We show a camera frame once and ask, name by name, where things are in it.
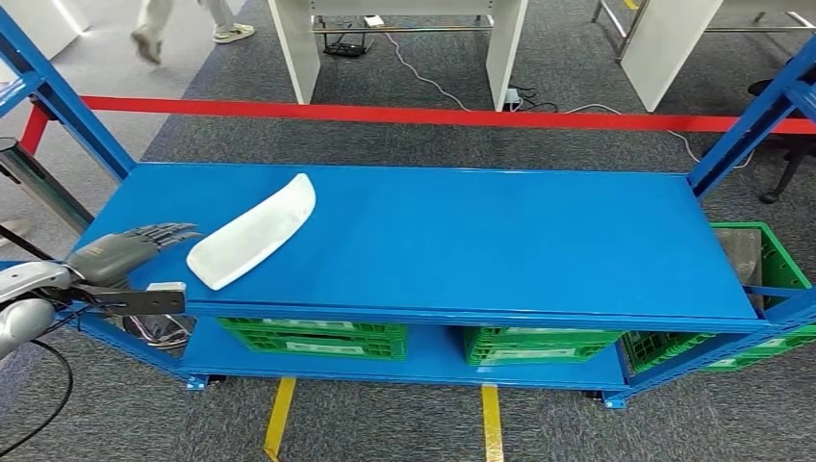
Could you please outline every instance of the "white desk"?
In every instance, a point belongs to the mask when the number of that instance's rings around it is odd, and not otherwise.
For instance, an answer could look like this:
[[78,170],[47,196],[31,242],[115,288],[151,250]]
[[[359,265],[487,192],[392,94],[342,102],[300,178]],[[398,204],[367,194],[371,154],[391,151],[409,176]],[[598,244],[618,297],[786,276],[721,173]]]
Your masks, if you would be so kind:
[[299,104],[309,104],[320,71],[313,15],[491,15],[488,80],[496,111],[504,105],[528,0],[268,0]]
[[[0,7],[49,60],[89,27],[74,0],[0,0]],[[17,74],[0,63],[0,82],[10,82],[16,77]]]
[[[602,1],[593,20],[603,8],[614,14]],[[711,28],[709,23],[718,12],[764,13],[816,10],[816,0],[643,0],[631,28],[623,35],[625,42],[619,54],[621,66],[635,88],[646,110],[657,109],[697,42],[706,32],[816,32],[816,27],[795,13],[788,13],[798,24],[792,27]]]

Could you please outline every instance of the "curved white object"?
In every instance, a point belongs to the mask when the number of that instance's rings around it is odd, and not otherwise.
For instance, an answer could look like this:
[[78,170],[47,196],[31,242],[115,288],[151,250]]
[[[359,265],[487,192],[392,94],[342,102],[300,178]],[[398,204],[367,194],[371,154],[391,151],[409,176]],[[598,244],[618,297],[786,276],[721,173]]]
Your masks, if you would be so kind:
[[217,291],[283,245],[315,210],[315,188],[298,173],[282,190],[219,228],[187,255],[187,266]]

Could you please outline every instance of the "office chair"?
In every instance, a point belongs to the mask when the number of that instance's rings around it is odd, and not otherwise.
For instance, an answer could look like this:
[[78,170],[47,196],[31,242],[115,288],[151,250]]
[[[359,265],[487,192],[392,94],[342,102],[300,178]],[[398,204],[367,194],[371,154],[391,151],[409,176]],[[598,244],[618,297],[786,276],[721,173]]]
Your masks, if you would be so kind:
[[[816,81],[816,67],[811,69],[804,75],[802,80],[813,83]],[[771,83],[771,80],[762,80],[756,82],[748,87],[748,93],[759,96]],[[805,118],[799,110],[791,113],[792,118]],[[779,200],[779,196],[785,191],[796,174],[796,170],[802,164],[806,156],[816,156],[816,135],[769,135],[763,142],[756,147],[757,150],[762,148],[783,149],[787,151],[784,160],[788,165],[782,173],[777,186],[771,191],[759,195],[759,200],[766,204],[773,204]]]

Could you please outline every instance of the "white cable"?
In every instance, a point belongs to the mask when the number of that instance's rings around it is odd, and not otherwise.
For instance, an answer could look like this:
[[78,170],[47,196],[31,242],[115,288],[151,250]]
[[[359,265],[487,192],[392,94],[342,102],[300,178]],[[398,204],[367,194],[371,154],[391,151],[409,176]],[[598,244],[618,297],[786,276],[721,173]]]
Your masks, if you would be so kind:
[[[415,76],[415,77],[417,77],[419,80],[422,80],[423,82],[427,82],[427,83],[429,83],[429,84],[433,85],[434,87],[436,87],[436,90],[438,90],[438,91],[439,91],[439,93],[441,93],[441,94],[443,94],[443,95],[447,96],[448,98],[452,99],[453,101],[456,101],[456,104],[458,104],[458,105],[459,105],[459,107],[460,107],[460,108],[462,108],[462,110],[463,110],[463,111],[471,112],[471,110],[470,110],[470,109],[466,108],[466,107],[465,107],[465,105],[464,105],[464,104],[462,104],[462,101],[459,101],[459,98],[457,98],[456,96],[453,96],[452,94],[450,94],[450,93],[448,93],[447,91],[443,90],[443,88],[442,88],[442,87],[440,87],[440,85],[439,85],[439,84],[437,84],[436,82],[434,82],[433,80],[431,80],[431,79],[426,79],[426,78],[422,77],[422,76],[420,75],[420,73],[419,73],[419,72],[417,72],[417,70],[416,70],[416,69],[415,69],[415,68],[414,68],[412,65],[410,65],[410,64],[408,64],[408,63],[406,63],[406,62],[405,62],[405,59],[404,59],[404,58],[402,58],[402,53],[400,53],[400,52],[399,52],[399,43],[397,43],[397,42],[394,40],[394,38],[393,38],[393,37],[391,37],[391,34],[389,34],[389,33],[387,33],[387,32],[386,32],[386,33],[384,33],[383,35],[386,37],[386,39],[388,39],[388,41],[389,41],[391,44],[393,44],[393,45],[394,45],[394,51],[395,51],[395,53],[396,53],[396,57],[399,59],[399,61],[402,63],[402,65],[404,65],[405,67],[408,67],[409,69],[411,69],[411,71],[412,71],[412,72],[414,72],[414,76]],[[511,113],[514,113],[514,112],[518,111],[518,110],[519,110],[519,109],[521,109],[521,108],[522,108],[522,104],[519,104],[519,105],[518,105],[518,106],[516,106],[516,107],[513,107],[513,106],[511,105],[511,107],[510,107],[510,112],[511,112]],[[622,115],[620,111],[614,110],[614,109],[610,108],[609,106],[605,106],[605,105],[603,105],[603,104],[599,104],[599,103],[590,103],[590,104],[585,104],[585,105],[583,105],[583,106],[580,106],[580,107],[577,107],[577,108],[575,108],[575,109],[569,110],[569,111],[565,112],[564,114],[572,114],[572,113],[577,113],[577,112],[583,111],[583,110],[585,110],[585,109],[590,109],[590,108],[601,108],[601,109],[605,109],[606,111],[609,111],[610,113],[617,114],[618,116],[621,116],[621,115]],[[692,160],[693,160],[693,161],[694,161],[696,164],[699,164],[699,163],[700,163],[700,159],[698,159],[698,158],[697,158],[697,156],[695,156],[695,155],[694,155],[694,152],[691,150],[691,145],[689,144],[688,139],[687,139],[686,137],[684,137],[684,136],[680,135],[678,132],[674,132],[674,131],[672,131],[672,130],[666,130],[666,131],[667,131],[667,132],[669,132],[671,135],[673,135],[673,136],[675,136],[675,137],[678,137],[678,138],[680,138],[681,140],[683,140],[683,146],[685,146],[685,149],[686,149],[686,154],[688,154],[688,155],[689,155],[689,157],[691,157],[691,158],[692,158]],[[747,166],[748,166],[748,165],[751,163],[751,159],[752,159],[752,158],[753,158],[753,151],[751,151],[751,154],[749,154],[749,155],[748,155],[748,159],[746,159],[746,160],[745,160],[745,163],[744,163],[743,165],[741,165],[741,166],[736,166],[736,167],[734,167],[734,169],[737,169],[737,168],[745,168],[745,167],[747,167]]]
[[389,34],[389,33],[385,33],[385,34],[383,34],[383,35],[386,37],[386,39],[388,39],[388,41],[389,41],[389,42],[391,42],[391,43],[394,45],[394,50],[395,50],[395,52],[396,52],[396,57],[399,59],[399,61],[402,63],[402,65],[404,65],[405,67],[408,67],[409,69],[411,69],[411,71],[412,71],[412,72],[414,72],[414,76],[415,76],[415,77],[417,77],[418,79],[422,80],[423,82],[427,82],[427,83],[429,83],[429,84],[433,85],[434,87],[436,87],[436,90],[438,90],[438,91],[439,91],[439,93],[441,93],[441,94],[443,94],[443,95],[447,96],[448,98],[452,99],[453,101],[456,101],[456,104],[458,104],[458,105],[459,105],[459,107],[460,107],[460,108],[462,108],[462,111],[467,111],[467,112],[470,112],[470,111],[471,111],[470,109],[466,108],[464,104],[462,104],[462,101],[459,101],[459,98],[457,98],[456,96],[453,96],[452,94],[450,94],[450,93],[448,93],[447,91],[443,90],[443,88],[442,88],[442,87],[440,87],[440,85],[439,85],[439,84],[437,84],[436,82],[434,82],[434,81],[433,81],[433,80],[431,80],[431,79],[426,79],[426,78],[422,77],[422,76],[420,75],[420,73],[419,73],[419,72],[417,72],[417,70],[416,70],[416,69],[415,69],[415,68],[414,68],[412,65],[410,65],[410,64],[408,64],[408,63],[406,63],[406,62],[405,62],[405,59],[404,59],[404,58],[402,58],[402,53],[400,53],[400,52],[399,52],[399,43],[397,43],[397,42],[396,42],[396,41],[395,41],[395,40],[394,40],[394,39],[391,37],[391,34]]
[[[565,112],[564,114],[577,113],[579,111],[583,111],[583,110],[589,109],[589,108],[601,108],[601,109],[605,109],[606,111],[609,111],[610,113],[615,113],[618,116],[622,115],[619,111],[616,111],[616,110],[610,108],[609,106],[604,106],[604,105],[598,104],[598,103],[592,103],[592,104],[587,104],[587,105],[584,105],[584,106],[580,106],[578,108],[569,110],[569,111]],[[700,159],[698,159],[697,156],[694,155],[694,152],[691,150],[691,145],[689,144],[688,139],[686,137],[684,137],[684,136],[680,135],[678,132],[674,132],[672,130],[666,130],[666,131],[669,132],[671,135],[673,135],[675,137],[678,137],[681,140],[683,140],[683,145],[686,148],[686,154],[688,154],[689,157],[692,158],[692,160],[695,162],[695,164],[700,163]],[[751,154],[748,155],[748,159],[745,160],[745,163],[743,165],[736,166],[734,169],[747,167],[748,164],[751,163],[751,159],[753,159],[753,151],[751,151]]]

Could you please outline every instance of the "person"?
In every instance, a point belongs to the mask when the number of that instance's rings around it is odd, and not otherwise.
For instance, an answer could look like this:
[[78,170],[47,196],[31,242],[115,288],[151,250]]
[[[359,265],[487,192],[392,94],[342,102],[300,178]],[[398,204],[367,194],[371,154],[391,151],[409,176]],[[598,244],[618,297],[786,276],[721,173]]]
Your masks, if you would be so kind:
[[[162,32],[170,18],[174,0],[142,0],[139,20],[131,38],[136,43],[139,56],[152,64],[161,64]],[[198,0],[213,17],[215,43],[232,43],[255,34],[255,28],[235,22],[226,0]]]

